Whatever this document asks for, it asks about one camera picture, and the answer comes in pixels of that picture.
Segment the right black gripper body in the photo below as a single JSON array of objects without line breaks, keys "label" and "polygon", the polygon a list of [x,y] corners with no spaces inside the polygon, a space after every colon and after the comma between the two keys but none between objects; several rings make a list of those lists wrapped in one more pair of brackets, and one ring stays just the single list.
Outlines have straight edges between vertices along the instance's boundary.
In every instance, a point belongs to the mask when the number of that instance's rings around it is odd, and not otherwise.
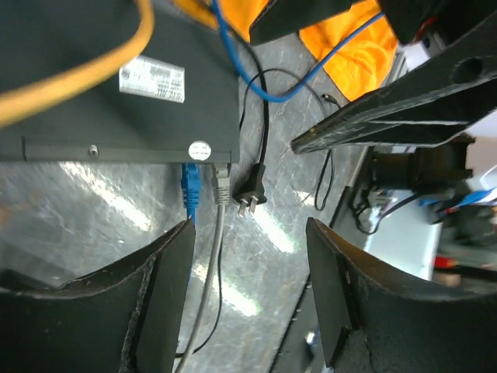
[{"label": "right black gripper body", "polygon": [[496,69],[495,1],[381,1],[380,8],[409,70],[447,48],[457,59],[480,58],[485,70]]}]

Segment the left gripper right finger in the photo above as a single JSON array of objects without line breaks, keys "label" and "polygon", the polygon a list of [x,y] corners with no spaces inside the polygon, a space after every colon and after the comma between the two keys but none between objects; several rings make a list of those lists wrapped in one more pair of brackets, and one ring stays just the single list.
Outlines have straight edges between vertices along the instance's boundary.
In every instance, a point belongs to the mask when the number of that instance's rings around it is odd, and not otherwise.
[{"label": "left gripper right finger", "polygon": [[496,295],[423,280],[321,221],[306,225],[325,365],[335,372],[494,372]]}]

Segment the black network switch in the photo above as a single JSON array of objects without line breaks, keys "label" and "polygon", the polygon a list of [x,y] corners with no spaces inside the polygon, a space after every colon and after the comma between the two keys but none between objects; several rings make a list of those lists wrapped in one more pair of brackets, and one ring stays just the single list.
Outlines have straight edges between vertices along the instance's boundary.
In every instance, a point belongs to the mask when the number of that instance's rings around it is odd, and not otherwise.
[{"label": "black network switch", "polygon": [[[4,161],[237,162],[238,77],[220,37],[156,5],[139,56],[72,99],[1,130]],[[129,40],[132,1],[3,1],[1,90]]]}]

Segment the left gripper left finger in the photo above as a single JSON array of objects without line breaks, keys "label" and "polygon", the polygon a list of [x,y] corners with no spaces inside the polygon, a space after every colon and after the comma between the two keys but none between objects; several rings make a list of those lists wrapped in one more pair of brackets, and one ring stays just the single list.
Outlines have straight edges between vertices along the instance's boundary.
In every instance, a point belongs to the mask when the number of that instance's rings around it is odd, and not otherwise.
[{"label": "left gripper left finger", "polygon": [[110,265],[53,287],[1,273],[3,372],[170,372],[193,261],[183,221]]}]

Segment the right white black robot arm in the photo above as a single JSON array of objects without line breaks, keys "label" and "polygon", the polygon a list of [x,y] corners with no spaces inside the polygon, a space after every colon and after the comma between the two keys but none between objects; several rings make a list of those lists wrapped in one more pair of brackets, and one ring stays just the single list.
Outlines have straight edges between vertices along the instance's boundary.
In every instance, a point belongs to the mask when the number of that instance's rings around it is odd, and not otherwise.
[{"label": "right white black robot arm", "polygon": [[[370,189],[432,200],[471,174],[462,134],[496,108],[494,1],[271,1],[249,29],[254,44],[300,32],[348,104],[295,138],[297,154],[342,145],[403,146],[370,160]],[[382,67],[394,49],[430,34],[432,57],[390,84],[366,83],[355,63]]]}]

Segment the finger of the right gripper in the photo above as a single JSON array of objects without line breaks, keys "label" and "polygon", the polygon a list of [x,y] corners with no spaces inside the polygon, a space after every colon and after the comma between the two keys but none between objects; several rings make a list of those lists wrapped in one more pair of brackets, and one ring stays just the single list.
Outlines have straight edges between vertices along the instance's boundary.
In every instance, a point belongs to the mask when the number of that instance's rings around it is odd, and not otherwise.
[{"label": "finger of the right gripper", "polygon": [[496,109],[496,14],[427,62],[295,138],[304,154],[340,145],[436,147]]},{"label": "finger of the right gripper", "polygon": [[288,34],[349,11],[354,0],[272,0],[262,8],[249,27],[254,46],[285,37]]}]

